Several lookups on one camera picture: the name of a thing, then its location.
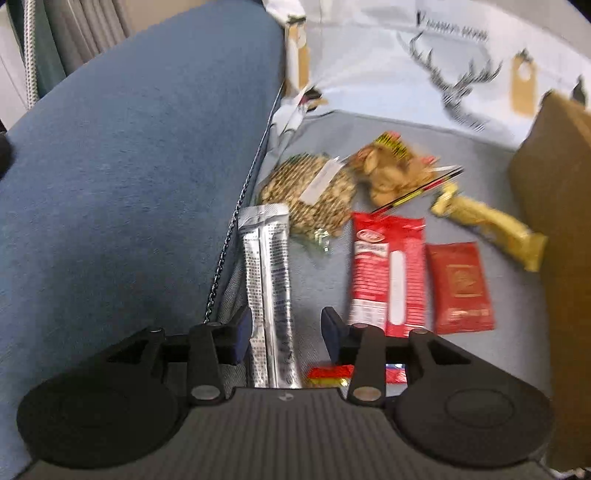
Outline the clear bag of biscuits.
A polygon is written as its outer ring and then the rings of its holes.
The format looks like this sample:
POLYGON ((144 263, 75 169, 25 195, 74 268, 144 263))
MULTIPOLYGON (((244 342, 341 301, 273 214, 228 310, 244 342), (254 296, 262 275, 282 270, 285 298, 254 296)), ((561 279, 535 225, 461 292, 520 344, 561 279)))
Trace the clear bag of biscuits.
POLYGON ((440 165, 423 155, 395 131, 386 131, 350 155, 349 166, 367 185, 378 212, 397 208, 461 174, 460 165, 440 165))

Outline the long red spicy strip packet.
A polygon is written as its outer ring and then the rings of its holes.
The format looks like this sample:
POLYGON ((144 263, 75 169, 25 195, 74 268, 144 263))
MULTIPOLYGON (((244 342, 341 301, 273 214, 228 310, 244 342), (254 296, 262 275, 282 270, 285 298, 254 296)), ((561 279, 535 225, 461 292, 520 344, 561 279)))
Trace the long red spicy strip packet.
POLYGON ((355 212, 351 325, 407 337, 425 326, 425 220, 355 212))

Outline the red blue white packet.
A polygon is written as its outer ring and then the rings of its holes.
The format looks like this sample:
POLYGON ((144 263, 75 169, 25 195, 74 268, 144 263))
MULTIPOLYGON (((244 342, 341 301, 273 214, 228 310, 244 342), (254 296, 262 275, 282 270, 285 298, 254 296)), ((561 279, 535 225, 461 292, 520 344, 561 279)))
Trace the red blue white packet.
POLYGON ((406 369, 403 364, 386 365, 386 382, 388 384, 406 384, 406 369))

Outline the yellow snack bar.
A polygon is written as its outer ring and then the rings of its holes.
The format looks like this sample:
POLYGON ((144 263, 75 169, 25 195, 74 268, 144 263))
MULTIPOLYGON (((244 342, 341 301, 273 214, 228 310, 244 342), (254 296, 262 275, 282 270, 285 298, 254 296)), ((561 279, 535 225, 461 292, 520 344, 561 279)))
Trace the yellow snack bar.
POLYGON ((548 238, 513 216, 460 193, 456 183, 443 186, 431 212, 472 229, 518 261, 526 271, 540 271, 548 238))

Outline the silver foil stick packet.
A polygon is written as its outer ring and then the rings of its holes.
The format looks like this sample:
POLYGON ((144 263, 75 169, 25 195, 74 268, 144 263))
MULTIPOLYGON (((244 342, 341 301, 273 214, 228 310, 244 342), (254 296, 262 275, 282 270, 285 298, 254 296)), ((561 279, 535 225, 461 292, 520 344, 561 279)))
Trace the silver foil stick packet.
POLYGON ((286 204, 242 209, 238 232, 245 253, 245 288, 252 311, 252 381, 256 388, 301 388, 291 313, 286 204))

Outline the red square candy packet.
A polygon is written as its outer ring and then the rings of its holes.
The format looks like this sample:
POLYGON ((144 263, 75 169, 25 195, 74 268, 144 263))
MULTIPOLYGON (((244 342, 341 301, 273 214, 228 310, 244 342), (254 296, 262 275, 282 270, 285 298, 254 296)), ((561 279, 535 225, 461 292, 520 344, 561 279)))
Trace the red square candy packet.
POLYGON ((495 319, 478 245, 427 244, 438 335, 495 329, 495 319))

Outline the red-ended nut candy bar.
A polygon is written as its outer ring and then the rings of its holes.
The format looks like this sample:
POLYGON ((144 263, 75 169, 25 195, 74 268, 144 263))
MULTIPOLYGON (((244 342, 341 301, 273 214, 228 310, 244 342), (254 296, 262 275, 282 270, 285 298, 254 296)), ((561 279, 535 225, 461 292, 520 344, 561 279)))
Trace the red-ended nut candy bar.
POLYGON ((311 388, 348 387, 353 377, 353 365, 318 365, 308 369, 307 384, 311 388))

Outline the brown cardboard box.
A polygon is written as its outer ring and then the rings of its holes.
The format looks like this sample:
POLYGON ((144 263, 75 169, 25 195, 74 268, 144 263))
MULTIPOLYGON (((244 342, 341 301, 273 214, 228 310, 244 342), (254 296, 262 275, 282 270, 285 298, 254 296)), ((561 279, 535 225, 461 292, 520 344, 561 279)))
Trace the brown cardboard box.
POLYGON ((527 224, 547 236, 540 270, 549 315, 555 432, 548 464, 590 464, 590 114, 550 91, 509 166, 527 224))

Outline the round seed cracker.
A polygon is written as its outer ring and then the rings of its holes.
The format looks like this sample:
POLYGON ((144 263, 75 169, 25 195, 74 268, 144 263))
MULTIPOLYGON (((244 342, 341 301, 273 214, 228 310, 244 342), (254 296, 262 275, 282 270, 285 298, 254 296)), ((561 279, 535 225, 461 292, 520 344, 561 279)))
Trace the round seed cracker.
POLYGON ((301 153, 271 171, 259 203, 287 205, 290 233, 326 252, 349 221, 355 196, 356 180, 345 160, 301 153))

